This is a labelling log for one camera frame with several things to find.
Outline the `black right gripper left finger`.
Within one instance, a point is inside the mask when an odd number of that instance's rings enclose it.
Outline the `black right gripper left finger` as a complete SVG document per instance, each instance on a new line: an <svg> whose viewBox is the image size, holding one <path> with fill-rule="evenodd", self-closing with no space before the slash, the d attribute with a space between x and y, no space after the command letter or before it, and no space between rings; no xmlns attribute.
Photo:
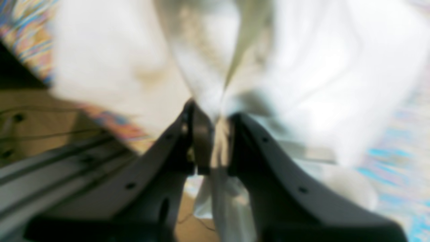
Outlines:
<svg viewBox="0 0 430 242"><path fill-rule="evenodd" d="M174 242L184 184L198 171L196 117L188 101L152 147L106 181L45 210L26 226L31 242Z"/></svg>

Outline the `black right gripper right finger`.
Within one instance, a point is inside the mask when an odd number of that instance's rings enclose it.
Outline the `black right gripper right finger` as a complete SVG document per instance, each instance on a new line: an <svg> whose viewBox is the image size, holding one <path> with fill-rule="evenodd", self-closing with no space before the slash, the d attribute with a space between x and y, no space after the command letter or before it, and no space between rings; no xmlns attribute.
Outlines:
<svg viewBox="0 0 430 242"><path fill-rule="evenodd" d="M406 242L400 225L304 172L245 114L230 118L230 166L249 193L259 242Z"/></svg>

